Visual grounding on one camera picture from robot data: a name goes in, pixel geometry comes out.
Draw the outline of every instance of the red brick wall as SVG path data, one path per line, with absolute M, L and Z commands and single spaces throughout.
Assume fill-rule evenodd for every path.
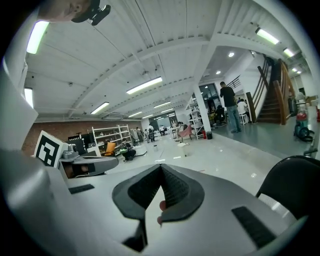
M 129 126 L 129 129 L 139 127 L 141 129 L 141 122 L 110 122 L 110 121 L 75 121 L 75 122 L 42 122 L 34 123 L 28 135 L 25 138 L 22 150 L 29 156 L 33 155 L 37 145 L 40 132 L 43 130 L 56 138 L 67 141 L 68 137 L 76 136 L 77 133 L 87 134 L 98 128 L 108 128 L 120 126 Z

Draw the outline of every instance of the man in dark shirt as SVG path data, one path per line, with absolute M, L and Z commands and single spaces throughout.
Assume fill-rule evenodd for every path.
M 238 107 L 235 100 L 235 92 L 231 87 L 227 87 L 225 82 L 220 83 L 220 97 L 224 99 L 224 105 L 229 116 L 232 133 L 241 132 L 241 124 L 238 113 Z

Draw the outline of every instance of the trash can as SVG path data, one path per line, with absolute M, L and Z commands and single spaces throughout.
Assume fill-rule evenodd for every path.
M 207 131 L 207 132 L 206 132 L 206 138 L 207 138 L 207 140 L 212 140 L 212 133 L 211 133 L 211 131 Z
M 178 145 L 177 145 L 180 149 L 181 149 L 181 154 L 182 154 L 182 156 L 185 156 L 185 157 L 187 157 L 187 156 L 189 156 L 190 155 L 190 144 L 189 143 L 183 143 L 183 142 L 181 142 L 181 143 L 179 143 Z

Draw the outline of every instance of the fluorescent ceiling light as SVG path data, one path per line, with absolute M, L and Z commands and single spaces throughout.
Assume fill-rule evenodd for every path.
M 264 31 L 261 28 L 258 28 L 256 31 L 256 34 L 266 40 L 268 40 L 269 42 L 273 43 L 274 45 L 276 45 L 277 43 L 279 43 L 279 40 L 276 39 L 273 35 L 269 34 L 268 32 Z
M 94 111 L 92 111 L 91 114 L 92 115 L 96 114 L 97 112 L 99 112 L 100 110 L 102 110 L 104 107 L 108 105 L 109 105 L 109 102 L 103 103 L 101 106 L 98 106 Z
M 134 87 L 134 88 L 132 88 L 132 89 L 130 89 L 130 90 L 127 90 L 126 93 L 127 93 L 127 94 L 133 94 L 133 93 L 135 93 L 135 92 L 137 92 L 137 91 L 140 91 L 140 90 L 142 90 L 142 89 L 144 89 L 144 88 L 146 88 L 146 87 L 155 85 L 156 83 L 159 83 L 159 82 L 161 82 L 161 81 L 162 81 L 162 78 L 161 78 L 161 77 L 157 77 L 157 78 L 152 79 L 152 80 L 150 80 L 150 81 L 148 81 L 148 82 L 145 82 L 145 83 L 143 83 L 143 84 L 140 84 L 140 85 L 138 85 L 137 87 Z
M 142 117 L 142 119 L 149 118 L 149 117 L 152 117 L 152 116 L 153 116 L 153 114 L 150 114 L 150 115 Z
M 139 115 L 139 114 L 141 114 L 141 113 L 142 113 L 142 111 L 140 111 L 140 112 L 138 112 L 138 113 L 135 113 L 135 114 L 132 114 L 132 115 L 129 115 L 128 118 L 134 117 L 134 116 Z
M 33 100 L 33 92 L 31 88 L 24 88 L 24 96 L 26 102 L 31 106 L 31 108 L 34 108 L 34 100 Z
M 159 107 L 161 107 L 161 106 L 164 106 L 164 105 L 167 105 L 167 104 L 170 104 L 171 103 L 171 101 L 169 101 L 169 102 L 166 102 L 166 103 L 163 103 L 163 104 L 160 104 L 160 105 L 158 105 L 158 106 L 154 106 L 153 108 L 159 108 Z
M 38 21 L 32 30 L 26 51 L 30 54 L 36 54 L 40 41 L 48 27 L 49 22 Z
M 294 55 L 293 52 L 290 51 L 288 48 L 285 48 L 285 49 L 283 50 L 283 52 L 284 52 L 286 55 L 288 55 L 289 57 L 292 57 L 292 56 Z
M 170 110 L 173 110 L 173 108 L 170 108 L 170 109 L 167 109 L 167 110 L 161 111 L 161 113 L 164 113 L 164 112 L 167 112 L 167 111 L 170 111 Z

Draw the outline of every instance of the white column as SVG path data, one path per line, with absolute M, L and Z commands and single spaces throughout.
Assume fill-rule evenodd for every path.
M 193 86 L 193 91 L 194 91 L 196 101 L 198 103 L 198 107 L 199 107 L 199 111 L 201 114 L 204 130 L 206 132 L 211 132 L 211 127 L 210 127 L 210 122 L 209 122 L 209 117 L 208 117 L 206 105 L 205 105 L 204 99 L 202 98 L 200 88 L 197 84 L 195 84 Z

